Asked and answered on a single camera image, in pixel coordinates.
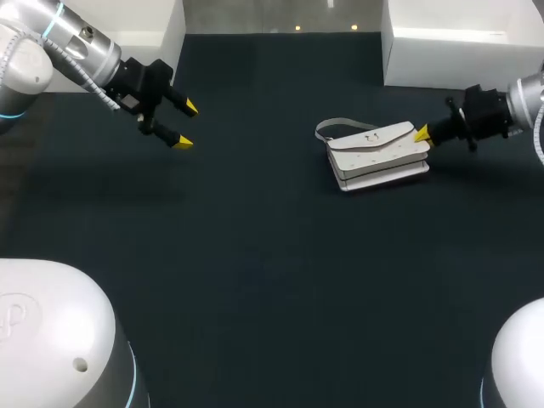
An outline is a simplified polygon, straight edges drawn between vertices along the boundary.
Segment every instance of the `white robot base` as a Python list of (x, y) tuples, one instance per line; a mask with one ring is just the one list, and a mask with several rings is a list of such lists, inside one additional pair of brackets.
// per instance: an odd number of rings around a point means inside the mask
[(480, 405), (544, 406), (544, 299), (516, 312), (499, 332), (482, 381)]
[(0, 406), (150, 407), (111, 303), (83, 272), (0, 260)]

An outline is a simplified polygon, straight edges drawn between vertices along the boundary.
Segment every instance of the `robotic arm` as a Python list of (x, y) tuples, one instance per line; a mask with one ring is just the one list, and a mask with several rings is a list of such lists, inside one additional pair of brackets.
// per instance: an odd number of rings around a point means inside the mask
[(446, 104), (450, 117), (429, 123), (416, 136), (416, 141), (427, 140), (435, 146), (459, 138), (468, 142), (469, 149), (477, 150), (477, 142), (501, 135), (507, 139), (535, 126), (542, 107), (544, 72), (511, 84), (507, 93), (496, 89), (484, 91), (477, 85), (467, 89), (462, 107), (453, 98)]
[(51, 82), (53, 69), (96, 93), (113, 111), (138, 119), (140, 132), (169, 147), (193, 144), (155, 118), (163, 98), (193, 117), (191, 101), (170, 86), (173, 69), (122, 61), (118, 44), (58, 0), (0, 0), (0, 133), (7, 132)]

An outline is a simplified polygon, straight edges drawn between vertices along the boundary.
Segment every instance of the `white cable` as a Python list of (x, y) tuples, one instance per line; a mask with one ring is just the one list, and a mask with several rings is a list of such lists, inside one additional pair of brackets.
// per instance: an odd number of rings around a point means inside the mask
[(11, 38), (11, 40), (8, 43), (8, 46), (3, 52), (2, 63), (0, 63), (0, 88), (3, 85), (3, 78), (6, 75), (9, 61), (13, 57), (15, 48), (17, 47), (17, 44), (19, 44), (19, 42), (21, 40), (24, 40), (25, 38), (32, 38), (32, 36), (30, 34), (26, 34), (25, 32), (18, 32)]
[(6, 26), (9, 26), (15, 31), (18, 31), (17, 34), (13, 36), (11, 41), (8, 44), (8, 47), (6, 48), (6, 51), (3, 54), (2, 63), (0, 63), (0, 88), (3, 84), (3, 77), (6, 73), (6, 70), (8, 69), (9, 61), (11, 60), (11, 57), (13, 56), (13, 52), (15, 48), (17, 47), (17, 44), (19, 44), (20, 41), (24, 40), (25, 38), (30, 38), (36, 40), (39, 44), (41, 44), (43, 47), (47, 46), (49, 49), (52, 49), (57, 54), (60, 54), (62, 58), (68, 63), (70, 67), (74, 69), (77, 75), (79, 75), (85, 84), (82, 86), (82, 88), (90, 89), (95, 94), (99, 96), (99, 98), (112, 110), (112, 111), (119, 111), (121, 109), (121, 106), (110, 98), (104, 90), (102, 90), (94, 81), (93, 79), (85, 72), (85, 70), (59, 45), (51, 41), (50, 39), (35, 33), (34, 31), (30, 31), (27, 27), (22, 28), (20, 26), (15, 25), (8, 25), (4, 23), (4, 20), (0, 21), (1, 24), (5, 24)]
[(83, 81), (85, 81), (85, 85), (82, 86), (83, 88), (88, 88), (97, 94), (112, 111), (119, 111), (121, 109), (121, 106), (119, 106), (115, 100), (106, 95), (105, 92), (96, 83), (94, 83), (93, 79), (87, 74), (87, 72), (85, 72), (85, 70), (64, 49), (46, 37), (40, 36), (40, 38), (43, 40), (43, 45), (49, 47), (57, 54), (60, 54), (68, 65), (74, 69), (74, 71), (83, 79)]
[(541, 109), (538, 111), (538, 115), (535, 121), (535, 128), (533, 129), (533, 142), (535, 144), (536, 155), (540, 159), (542, 165), (544, 165), (544, 152), (542, 151), (541, 146), (541, 126), (542, 119), (544, 119), (544, 104), (542, 104)]

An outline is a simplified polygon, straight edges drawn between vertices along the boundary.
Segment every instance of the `cable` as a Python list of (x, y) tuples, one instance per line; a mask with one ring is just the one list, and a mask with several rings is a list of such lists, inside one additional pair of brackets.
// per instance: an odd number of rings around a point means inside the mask
[(6, 71), (8, 70), (9, 61), (11, 61), (11, 58), (13, 57), (14, 51), (17, 48), (17, 45), (20, 41), (24, 40), (25, 38), (32, 38), (30, 34), (26, 34), (25, 32), (19, 32), (15, 34), (11, 40), (8, 43), (8, 46), (6, 47), (5, 51), (3, 52), (2, 57), (2, 63), (0, 63), (0, 88), (3, 85), (3, 78), (6, 75)]
[(65, 61), (83, 79), (83, 81), (85, 81), (85, 85), (82, 88), (90, 88), (90, 90), (97, 94), (112, 111), (119, 111), (121, 109), (121, 106), (119, 106), (115, 100), (106, 95), (105, 92), (96, 83), (94, 83), (93, 79), (87, 74), (87, 72), (85, 72), (85, 70), (64, 49), (46, 37), (40, 36), (40, 38), (43, 40), (43, 44), (45, 46), (60, 54), (62, 58), (64, 58)]
[(538, 111), (538, 115), (536, 116), (536, 121), (535, 121), (535, 128), (533, 130), (533, 135), (534, 135), (533, 142), (535, 144), (535, 152), (539, 160), (541, 161), (542, 165), (544, 165), (544, 151), (542, 151), (542, 146), (541, 146), (542, 119), (544, 119), (544, 104), (542, 104), (541, 109)]

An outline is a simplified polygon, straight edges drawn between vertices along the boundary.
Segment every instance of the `white handbag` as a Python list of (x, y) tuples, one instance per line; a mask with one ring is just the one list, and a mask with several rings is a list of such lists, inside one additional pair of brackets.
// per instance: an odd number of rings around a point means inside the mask
[[(334, 125), (365, 129), (340, 139), (324, 137), (320, 131)], [(323, 121), (315, 137), (326, 144), (327, 155), (343, 191), (364, 189), (377, 184), (426, 173), (430, 145), (415, 142), (417, 130), (410, 122), (376, 128), (346, 118)]]

